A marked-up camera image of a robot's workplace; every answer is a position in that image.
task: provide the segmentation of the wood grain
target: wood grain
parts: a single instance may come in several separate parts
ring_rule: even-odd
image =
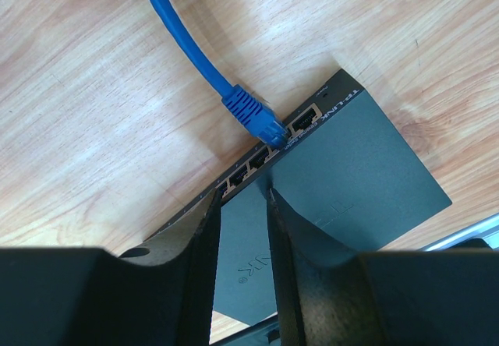
[[[1,245],[120,253],[255,143],[148,0],[0,2]],[[499,212],[499,0],[172,2],[282,117],[340,66],[370,91],[454,201],[388,248]]]

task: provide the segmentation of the ethernet cable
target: ethernet cable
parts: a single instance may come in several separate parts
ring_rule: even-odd
[[[156,13],[206,81],[221,95],[224,106],[255,137],[274,149],[288,140],[288,130],[274,112],[240,85],[231,85],[197,46],[169,0],[150,0]]]

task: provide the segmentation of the wooden table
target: wooden table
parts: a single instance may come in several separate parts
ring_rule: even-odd
[[[120,253],[255,143],[148,0],[0,2],[1,245]],[[340,66],[370,91],[454,201],[388,247],[499,211],[499,0],[172,2],[282,117]]]

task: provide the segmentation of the blue cable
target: blue cable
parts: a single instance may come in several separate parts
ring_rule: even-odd
[[[274,112],[240,85],[231,85],[211,64],[187,29],[169,0],[150,0],[170,34],[207,82],[221,95],[222,103],[253,135],[272,148],[283,147],[288,130]]]

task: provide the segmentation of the wooden surface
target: wooden surface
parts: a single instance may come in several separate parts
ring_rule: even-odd
[[[120,253],[255,143],[148,0],[0,2],[0,245]],[[172,2],[282,117],[340,66],[370,91],[454,201],[389,247],[499,212],[499,0]]]

